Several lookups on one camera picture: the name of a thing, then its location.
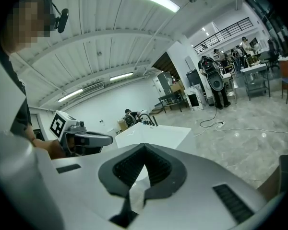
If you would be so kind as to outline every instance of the ceiling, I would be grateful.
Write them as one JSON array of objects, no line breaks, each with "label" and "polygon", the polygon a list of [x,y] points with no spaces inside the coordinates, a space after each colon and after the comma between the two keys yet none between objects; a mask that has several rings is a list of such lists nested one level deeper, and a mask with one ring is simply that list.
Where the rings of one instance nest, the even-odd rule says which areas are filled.
[{"label": "ceiling", "polygon": [[[106,90],[147,78],[176,33],[195,33],[234,0],[172,1],[180,6],[177,13],[148,0],[53,0],[60,11],[69,9],[65,31],[11,56],[29,106],[66,109],[84,99],[57,100],[79,88],[103,83]],[[128,79],[109,80],[131,71]],[[85,100],[104,90],[87,92]]]},{"label": "ceiling", "polygon": [[180,79],[179,74],[171,60],[171,58],[168,56],[167,52],[165,52],[153,65],[153,68],[156,68],[160,71],[169,72],[171,76],[173,76],[175,79]]}]

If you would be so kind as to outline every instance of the white table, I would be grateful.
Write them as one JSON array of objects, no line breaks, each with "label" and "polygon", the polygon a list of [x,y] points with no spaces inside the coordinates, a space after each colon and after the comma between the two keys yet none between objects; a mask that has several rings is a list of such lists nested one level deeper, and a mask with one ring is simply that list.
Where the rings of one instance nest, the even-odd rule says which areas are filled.
[{"label": "white table", "polygon": [[[149,126],[137,123],[115,137],[118,148],[129,145],[150,143],[187,152],[195,149],[195,140],[190,128],[175,126]],[[144,166],[136,181],[148,176]]]},{"label": "white table", "polygon": [[[266,75],[266,77],[264,77],[264,73],[262,74],[264,86],[260,87],[260,88],[252,88],[252,89],[250,89],[250,85],[249,85],[249,82],[248,82],[248,79],[247,79],[247,75],[250,75],[251,73],[255,73],[255,72],[259,72],[259,71],[264,71],[264,73]],[[241,69],[241,72],[242,72],[244,83],[245,83],[246,94],[248,95],[249,100],[251,100],[250,92],[252,92],[252,91],[260,91],[260,90],[265,91],[265,90],[268,90],[269,91],[269,97],[271,97],[269,75],[268,75],[268,71],[267,71],[267,66],[265,64],[258,64],[258,65],[252,66],[252,67]]]}]

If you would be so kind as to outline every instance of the hand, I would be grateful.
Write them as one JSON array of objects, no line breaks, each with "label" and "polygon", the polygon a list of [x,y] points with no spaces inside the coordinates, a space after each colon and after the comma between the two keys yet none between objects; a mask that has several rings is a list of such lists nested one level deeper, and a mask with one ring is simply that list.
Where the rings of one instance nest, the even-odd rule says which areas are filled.
[{"label": "hand", "polygon": [[48,151],[51,159],[61,159],[66,157],[58,140],[51,141],[46,150]]}]

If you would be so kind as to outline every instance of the cardboard box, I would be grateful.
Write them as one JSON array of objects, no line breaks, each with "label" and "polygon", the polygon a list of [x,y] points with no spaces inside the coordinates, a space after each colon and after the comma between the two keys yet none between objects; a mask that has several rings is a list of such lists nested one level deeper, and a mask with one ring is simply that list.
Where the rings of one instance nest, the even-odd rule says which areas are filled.
[{"label": "cardboard box", "polygon": [[172,90],[172,92],[176,92],[177,90],[180,90],[181,93],[184,93],[185,88],[184,88],[184,86],[182,84],[182,81],[179,80],[178,82],[176,82],[173,85],[171,85],[171,90]]}]

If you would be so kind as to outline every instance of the headset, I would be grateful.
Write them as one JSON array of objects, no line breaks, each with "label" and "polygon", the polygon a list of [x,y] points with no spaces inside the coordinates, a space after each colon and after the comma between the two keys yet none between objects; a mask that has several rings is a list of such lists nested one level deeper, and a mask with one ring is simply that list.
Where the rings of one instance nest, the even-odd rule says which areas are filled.
[{"label": "headset", "polygon": [[[63,9],[62,12],[60,12],[57,6],[52,2],[52,0],[43,0],[43,1],[44,1],[44,9],[50,14],[49,23],[47,25],[44,25],[45,36],[49,36],[50,31],[58,30],[59,33],[64,32],[69,14],[68,9]],[[59,13],[60,15],[59,17],[55,17],[52,6]]]}]

